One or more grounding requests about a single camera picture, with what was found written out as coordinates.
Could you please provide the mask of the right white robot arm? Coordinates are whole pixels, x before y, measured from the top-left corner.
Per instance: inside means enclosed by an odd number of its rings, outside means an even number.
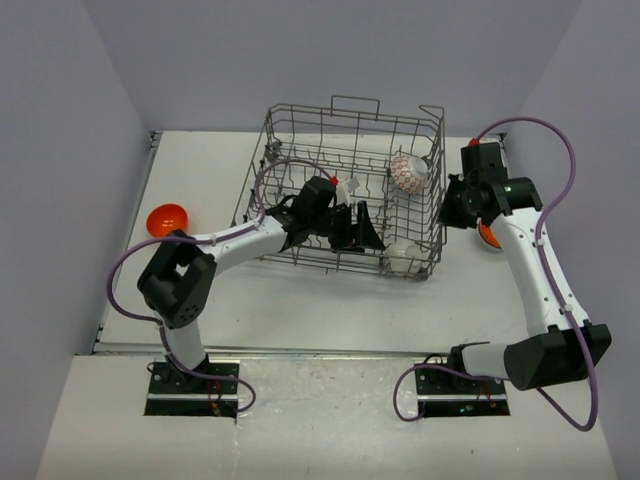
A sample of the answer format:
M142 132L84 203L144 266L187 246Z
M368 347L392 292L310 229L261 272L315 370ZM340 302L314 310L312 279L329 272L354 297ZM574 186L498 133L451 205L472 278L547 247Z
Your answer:
M577 301L544 234L542 202L528 178L498 181L449 178L438 220L445 226L487 224L498 240L522 301L527 338L513 344L460 345L446 368L448 385L467 393L483 377L521 391L595 380L611 344L604 324L592 324Z

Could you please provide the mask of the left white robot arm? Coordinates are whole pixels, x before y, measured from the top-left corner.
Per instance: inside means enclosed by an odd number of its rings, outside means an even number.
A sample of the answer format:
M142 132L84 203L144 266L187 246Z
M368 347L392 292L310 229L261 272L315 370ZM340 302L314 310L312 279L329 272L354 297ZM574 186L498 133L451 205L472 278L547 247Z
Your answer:
M177 230L160 242L137 287L159 322L165 356L175 367L172 380L195 393L208 379L208 360L197 319L214 279L250 259L287 251L310 236L325 237L334 250L383 251L364 201L352 207L308 203L293 195L268 209L265 216L238 227L195 238Z

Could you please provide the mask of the small orange bowl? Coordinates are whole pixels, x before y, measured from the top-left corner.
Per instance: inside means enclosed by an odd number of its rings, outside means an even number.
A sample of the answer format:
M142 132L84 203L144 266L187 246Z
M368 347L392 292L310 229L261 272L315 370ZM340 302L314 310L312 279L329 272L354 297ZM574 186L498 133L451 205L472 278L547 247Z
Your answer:
M500 242L498 241L498 239L495 237L495 235L493 234L491 228L487 225L485 225L482 221L479 222L478 224L478 233L481 237L481 239L490 247L494 248L494 249L501 249L501 245Z

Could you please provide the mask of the large orange bowl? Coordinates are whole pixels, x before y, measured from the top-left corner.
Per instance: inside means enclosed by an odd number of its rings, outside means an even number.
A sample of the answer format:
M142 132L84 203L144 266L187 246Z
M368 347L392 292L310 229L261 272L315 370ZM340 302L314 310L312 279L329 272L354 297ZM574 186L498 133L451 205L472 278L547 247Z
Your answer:
M167 236L174 230L187 231L189 216L179 204L168 203L153 209L147 216L145 227L151 237Z

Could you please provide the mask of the grey wire dish rack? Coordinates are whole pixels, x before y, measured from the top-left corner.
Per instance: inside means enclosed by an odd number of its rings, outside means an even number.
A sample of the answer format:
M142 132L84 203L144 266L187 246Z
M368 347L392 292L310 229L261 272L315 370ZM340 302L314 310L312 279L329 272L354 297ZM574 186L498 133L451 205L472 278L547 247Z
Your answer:
M272 255L292 265L424 281L447 241L438 210L445 193L445 110L385 113L377 100L334 95L325 107L270 107L241 187L232 225L259 209L292 204L314 176L337 184L343 247L317 235Z

